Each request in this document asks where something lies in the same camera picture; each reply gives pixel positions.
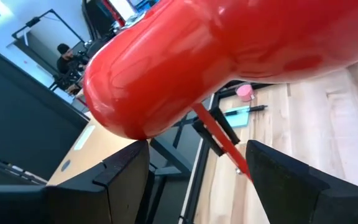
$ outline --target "man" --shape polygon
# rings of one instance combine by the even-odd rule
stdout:
[[[85,59],[75,56],[73,50],[67,44],[59,44],[57,50],[62,56],[57,60],[56,66],[62,74],[68,73],[72,66],[78,66],[79,71],[81,71],[88,63]]]

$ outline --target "black metal frame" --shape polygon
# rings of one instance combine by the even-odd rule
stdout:
[[[31,28],[32,26],[36,25],[38,22],[40,22],[40,19],[44,16],[46,16],[48,13],[52,13],[54,14],[72,33],[74,33],[74,35],[80,40],[79,43],[84,43],[84,40],[53,10],[53,9],[49,9],[47,12],[41,14],[41,16],[36,16],[34,17],[33,19],[31,19],[29,22],[26,22],[25,23],[25,26],[20,28],[19,30],[15,31],[13,34],[12,34],[12,37],[15,38],[15,40],[20,40],[18,38],[18,34],[20,32],[22,32],[25,28]],[[36,56],[39,57],[39,59],[41,59],[41,61],[43,61],[44,63],[46,63],[50,68],[52,68],[52,70],[54,70],[57,74],[59,74],[59,71],[56,70],[55,67],[51,66],[44,58],[41,57],[41,55],[39,55],[36,51],[34,51],[31,47],[29,46],[26,46],[25,47],[27,49],[29,49],[32,53],[34,53]]]
[[[233,86],[238,85],[239,83],[233,83],[232,85],[226,85],[226,89],[220,89],[217,91],[212,98],[211,108],[219,108],[219,102],[223,98],[227,98],[230,96],[234,96],[236,94],[236,88],[231,88]],[[252,88],[254,90],[258,90],[272,84],[262,84],[262,83],[251,83]],[[203,143],[201,144],[200,148],[200,155],[198,160],[195,161],[195,174],[193,181],[190,186],[190,193],[188,196],[188,200],[185,207],[185,213],[183,216],[180,216],[179,219],[183,220],[184,224],[190,224],[194,222],[194,217],[197,209],[198,198],[201,191],[201,185],[203,183],[204,173],[206,162],[208,160],[209,149],[211,146],[207,141],[202,140]]]

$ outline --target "desk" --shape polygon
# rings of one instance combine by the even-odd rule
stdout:
[[[103,159],[134,142],[134,140],[122,138],[109,132],[93,118],[90,112],[85,113],[85,115],[90,118],[90,122],[57,167],[55,173],[48,181],[48,185],[58,185],[88,170]],[[85,135],[84,133],[87,132],[89,128],[93,127],[94,129],[85,141],[83,147],[80,150],[75,150],[79,139]],[[70,160],[70,164],[62,171],[63,165],[68,160]]]
[[[255,96],[252,106],[268,108],[252,113],[248,127],[234,129],[243,155],[247,140],[255,139],[358,185],[358,64],[322,78],[263,88]],[[223,111],[245,105],[236,96],[219,103]],[[269,223],[254,186],[236,174],[226,155],[208,154],[194,223]]]

